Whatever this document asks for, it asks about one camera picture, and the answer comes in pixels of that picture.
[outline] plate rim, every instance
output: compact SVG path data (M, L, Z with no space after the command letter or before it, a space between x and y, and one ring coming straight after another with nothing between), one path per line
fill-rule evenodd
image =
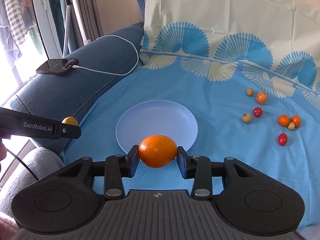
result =
M196 136L195 136L195 139L193 140L193 142L192 142L192 144L191 144L191 147L192 147L193 144L195 143L195 141L196 141L196 139L197 139L197 137L198 137L198 122L197 122L197 119L196 119L196 117L194 116L194 114L193 114L188 108L186 108L185 106L183 106L183 105L181 105L181 104L179 104L179 103L177 103L177 102L173 102L173 101L170 101L170 100L162 100L162 99L148 100L148 101L144 101L144 102L138 103L138 104L130 107L127 111L125 111L125 112L121 115L121 117L119 118L119 120L118 120L118 122L117 122L116 131L115 131L116 140L117 140L117 143L118 143L119 147L121 148L121 150L123 150L126 154L128 154L128 153L127 153L127 152L122 148L122 146L120 145L119 140L118 140L118 136L117 136L118 124L119 124L121 118L122 118L128 111L130 111L132 108L134 108L134 107L136 107L136 106L138 106L138 105L144 104L144 103L154 102L154 101L163 101L163 102L174 103L174 104L176 104L176 105L182 106L184 109L186 109L188 112L190 112L191 116L193 117L193 119L194 119L195 122L196 122Z

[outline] black cable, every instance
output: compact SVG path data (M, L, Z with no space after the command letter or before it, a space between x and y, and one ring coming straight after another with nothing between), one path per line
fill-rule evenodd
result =
M33 173L33 171L17 156L15 155L12 151L7 149L7 152L9 152L13 157L15 157L30 173L31 175L36 179L39 180L38 177Z

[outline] small yellow fruit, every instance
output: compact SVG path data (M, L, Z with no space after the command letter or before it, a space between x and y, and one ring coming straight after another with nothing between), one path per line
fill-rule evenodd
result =
M288 129L289 130L294 130L296 128L296 125L294 124L294 122L290 122L288 125Z
M72 124L72 125L78 125L78 121L76 120L76 118L69 116L66 117L65 119L63 119L62 123L66 123L66 124Z
M251 114L244 114L244 115L242 116L242 121L244 121L245 123L251 122L251 119L252 119Z
M252 89L252 88L247 88L247 95L248 95L249 97L252 97L253 94L254 94L253 89Z

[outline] smartphone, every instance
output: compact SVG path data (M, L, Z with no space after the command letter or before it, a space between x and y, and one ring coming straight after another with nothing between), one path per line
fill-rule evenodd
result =
M37 74L63 75L68 73L73 65L77 65L76 58L49 59L36 70Z

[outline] plate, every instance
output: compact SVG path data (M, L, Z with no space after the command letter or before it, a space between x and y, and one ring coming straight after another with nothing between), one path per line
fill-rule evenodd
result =
M152 100L131 107L116 126L116 139L125 153L151 135L168 136L187 151L197 138L198 124L184 106L166 100Z

